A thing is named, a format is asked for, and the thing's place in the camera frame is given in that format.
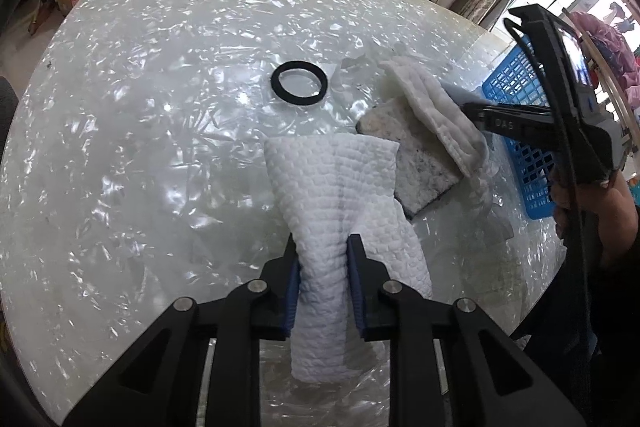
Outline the white quilted towel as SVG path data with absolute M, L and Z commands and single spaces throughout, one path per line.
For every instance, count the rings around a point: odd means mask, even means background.
M 395 197 L 399 145 L 362 134 L 284 136 L 265 143 L 274 200 L 291 232 L 300 289 L 291 335 L 292 375 L 336 384 L 364 372 L 375 352 L 354 321 L 347 239 L 423 297 L 433 294 L 416 231 Z

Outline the blue plastic laundry basket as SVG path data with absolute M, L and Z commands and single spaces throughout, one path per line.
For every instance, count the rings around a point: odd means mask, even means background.
M 544 89 L 532 64 L 522 48 L 516 44 L 482 84 L 484 97 L 500 105 L 548 108 Z M 546 147 L 544 138 L 536 138 L 535 131 L 544 130 L 538 121 L 528 121 L 516 115 L 511 130 L 503 129 L 506 151 L 511 159 L 518 191 L 527 217 L 532 220 L 552 216 L 554 204 L 549 195 L 549 174 L 555 157 Z

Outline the white ribbed fluffy cloth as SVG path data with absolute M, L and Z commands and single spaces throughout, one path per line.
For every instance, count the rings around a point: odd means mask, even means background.
M 414 58 L 395 56 L 382 62 L 381 67 L 399 84 L 413 115 L 437 136 L 463 176 L 470 180 L 474 205 L 488 207 L 489 147 L 483 133 L 463 114 L 442 83 Z

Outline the pink clothes pile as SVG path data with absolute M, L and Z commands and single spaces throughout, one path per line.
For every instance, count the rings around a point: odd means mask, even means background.
M 597 47 L 602 49 L 601 54 L 612 68 L 620 87 L 627 90 L 638 86 L 639 66 L 634 52 L 617 29 L 586 12 L 571 12 L 570 19 L 587 31 Z

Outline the grey speckled square cloth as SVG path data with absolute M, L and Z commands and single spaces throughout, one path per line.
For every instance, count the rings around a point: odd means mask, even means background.
M 356 130 L 398 143 L 395 196 L 409 220 L 463 180 L 446 148 L 416 118 L 403 96 L 371 108 L 358 120 Z

